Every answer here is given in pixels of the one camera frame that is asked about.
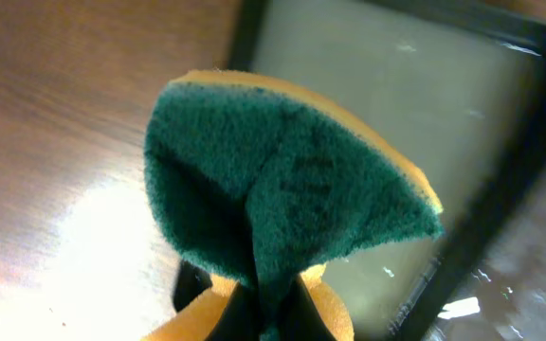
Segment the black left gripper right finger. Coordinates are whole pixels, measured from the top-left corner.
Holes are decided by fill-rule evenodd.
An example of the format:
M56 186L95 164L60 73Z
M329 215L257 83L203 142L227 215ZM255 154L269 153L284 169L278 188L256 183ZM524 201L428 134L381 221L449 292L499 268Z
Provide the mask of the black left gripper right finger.
M336 341L300 275L293 279L278 310L277 327L281 341Z

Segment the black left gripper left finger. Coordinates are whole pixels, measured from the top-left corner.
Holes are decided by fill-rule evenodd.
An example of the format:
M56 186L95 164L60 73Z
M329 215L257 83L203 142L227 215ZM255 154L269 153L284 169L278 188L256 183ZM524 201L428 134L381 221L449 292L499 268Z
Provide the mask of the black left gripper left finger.
M259 317L254 294L183 260L172 293L176 340L254 340Z

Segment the green yellow sponge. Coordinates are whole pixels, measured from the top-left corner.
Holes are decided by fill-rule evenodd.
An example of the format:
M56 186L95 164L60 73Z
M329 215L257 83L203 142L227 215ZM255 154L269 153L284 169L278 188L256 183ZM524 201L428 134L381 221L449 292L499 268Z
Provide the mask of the green yellow sponge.
M250 290L254 340L300 275L336 340L352 320L323 279L330 260L443 232L422 171L333 101L288 81L191 71L158 97L144 146L156 224L181 260Z

